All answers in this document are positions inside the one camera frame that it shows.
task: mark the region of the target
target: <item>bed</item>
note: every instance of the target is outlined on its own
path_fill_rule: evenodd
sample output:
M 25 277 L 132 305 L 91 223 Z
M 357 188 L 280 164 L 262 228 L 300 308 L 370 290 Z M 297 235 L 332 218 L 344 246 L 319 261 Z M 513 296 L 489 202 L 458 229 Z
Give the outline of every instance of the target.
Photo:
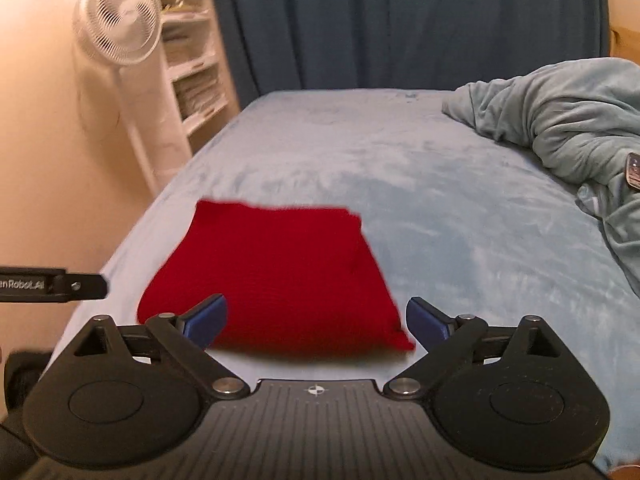
M 444 116 L 442 91 L 274 92 L 253 102 L 162 192 L 103 272 L 111 293 L 73 314 L 55 354 L 95 314 L 136 322 L 146 285 L 184 236 L 201 197 L 266 205 L 343 205 L 363 230 L 397 305 L 422 296 L 490 324 L 543 316 L 611 406 L 598 465 L 640 442 L 640 300 L 598 221 L 529 153 Z M 260 378 L 374 378 L 406 358 L 291 364 L 210 351 Z

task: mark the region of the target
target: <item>folded red fabric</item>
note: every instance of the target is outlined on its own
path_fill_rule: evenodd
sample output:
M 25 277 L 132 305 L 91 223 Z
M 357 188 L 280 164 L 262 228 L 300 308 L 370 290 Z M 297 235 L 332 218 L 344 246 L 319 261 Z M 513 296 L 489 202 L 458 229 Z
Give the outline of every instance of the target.
M 412 350 L 360 227 L 343 208 L 201 200 L 138 320 L 182 314 L 218 292 L 228 321 L 215 346 L 285 356 Z

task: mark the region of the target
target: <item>metal pin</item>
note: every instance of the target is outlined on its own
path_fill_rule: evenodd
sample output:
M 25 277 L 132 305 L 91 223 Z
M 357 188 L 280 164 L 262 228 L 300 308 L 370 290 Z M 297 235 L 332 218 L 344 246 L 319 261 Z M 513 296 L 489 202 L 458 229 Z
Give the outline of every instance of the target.
M 411 377 L 399 377 L 389 383 L 389 389 L 396 395 L 414 395 L 420 390 L 420 383 Z
M 222 377 L 213 382 L 211 387 L 219 394 L 235 395 L 244 388 L 244 382 L 237 377 Z

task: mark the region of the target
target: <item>gray-green blanket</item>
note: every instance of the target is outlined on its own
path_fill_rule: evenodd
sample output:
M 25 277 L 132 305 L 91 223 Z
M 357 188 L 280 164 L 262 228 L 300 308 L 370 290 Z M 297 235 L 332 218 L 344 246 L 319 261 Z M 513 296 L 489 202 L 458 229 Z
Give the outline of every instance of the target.
M 580 205 L 602 219 L 640 296 L 640 192 L 624 174 L 628 153 L 640 153 L 640 66 L 581 59 L 468 83 L 444 99 L 442 111 L 482 136 L 532 149 L 554 175 L 579 185 Z

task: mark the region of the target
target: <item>shelf board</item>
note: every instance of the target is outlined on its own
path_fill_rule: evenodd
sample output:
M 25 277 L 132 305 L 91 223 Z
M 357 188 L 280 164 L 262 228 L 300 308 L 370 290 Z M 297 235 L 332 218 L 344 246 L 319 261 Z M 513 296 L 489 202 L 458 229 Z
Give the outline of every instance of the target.
M 190 137 L 193 132 L 195 132 L 199 127 L 206 123 L 210 118 L 215 117 L 222 110 L 224 110 L 227 104 L 228 101 L 226 100 L 226 97 L 220 96 L 220 98 L 208 110 L 204 110 L 203 112 L 196 112 L 193 115 L 187 117 L 182 122 L 187 137 Z
M 210 20 L 208 10 L 202 12 L 164 12 L 162 23 L 196 23 Z
M 206 70 L 207 68 L 214 66 L 217 62 L 218 57 L 215 54 L 205 54 L 204 56 L 191 59 L 185 63 L 170 66 L 167 72 L 171 81 L 178 81 L 178 79 L 182 79 L 183 77 Z

